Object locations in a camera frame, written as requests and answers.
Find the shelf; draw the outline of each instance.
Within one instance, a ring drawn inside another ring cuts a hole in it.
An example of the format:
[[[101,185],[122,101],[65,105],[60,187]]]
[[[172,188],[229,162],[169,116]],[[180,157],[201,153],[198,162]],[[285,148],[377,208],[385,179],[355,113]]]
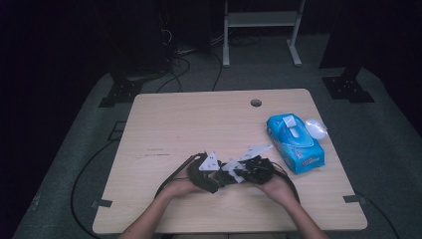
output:
[[[229,13],[228,27],[295,26],[298,12]]]

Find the hand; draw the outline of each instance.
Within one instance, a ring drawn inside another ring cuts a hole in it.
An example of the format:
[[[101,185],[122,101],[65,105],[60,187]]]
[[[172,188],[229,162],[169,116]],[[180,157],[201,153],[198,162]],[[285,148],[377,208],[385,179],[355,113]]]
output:
[[[276,168],[277,171],[287,175],[287,173],[280,169]],[[260,185],[254,184],[257,188],[262,190],[267,196],[273,201],[281,204],[284,207],[291,205],[292,203],[298,203],[296,201],[295,195],[292,192],[292,189],[286,183],[286,181],[276,174],[273,175],[270,181]]]
[[[186,195],[194,190],[200,189],[195,186],[190,180],[187,173],[187,168],[189,165],[186,165],[179,173],[174,176],[174,180],[170,181],[161,193],[165,193],[171,198],[176,196]]]

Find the left hand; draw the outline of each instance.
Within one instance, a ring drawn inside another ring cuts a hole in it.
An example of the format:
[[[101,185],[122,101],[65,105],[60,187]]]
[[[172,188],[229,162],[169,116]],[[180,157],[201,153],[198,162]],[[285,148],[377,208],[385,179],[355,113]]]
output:
[[[161,193],[165,193],[168,196],[176,197],[176,196],[184,196],[194,190],[200,189],[199,187],[195,186],[190,180],[189,175],[187,173],[186,165],[179,173],[177,173],[174,178],[181,178],[170,181]]]

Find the dark background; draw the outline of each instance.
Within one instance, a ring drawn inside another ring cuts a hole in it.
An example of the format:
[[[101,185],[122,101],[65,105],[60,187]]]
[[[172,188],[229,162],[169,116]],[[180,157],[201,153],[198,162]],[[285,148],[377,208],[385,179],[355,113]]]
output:
[[[245,2],[231,0],[230,7],[241,9]],[[171,47],[163,46],[160,28],[207,50],[209,39],[222,34],[223,1],[0,4],[0,234],[8,238],[97,80],[110,69],[166,71]],[[298,3],[247,4],[250,10],[289,10]],[[308,1],[300,34],[331,33],[321,67],[345,67],[357,59],[421,132],[420,16],[421,1]]]

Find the hole in table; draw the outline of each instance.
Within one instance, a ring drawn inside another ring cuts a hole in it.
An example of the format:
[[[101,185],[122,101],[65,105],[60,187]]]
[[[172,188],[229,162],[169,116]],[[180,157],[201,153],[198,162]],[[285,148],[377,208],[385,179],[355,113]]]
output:
[[[263,103],[260,101],[260,100],[258,100],[258,99],[253,99],[253,100],[251,100],[251,106],[253,106],[253,107],[260,107],[261,105],[262,105]]]

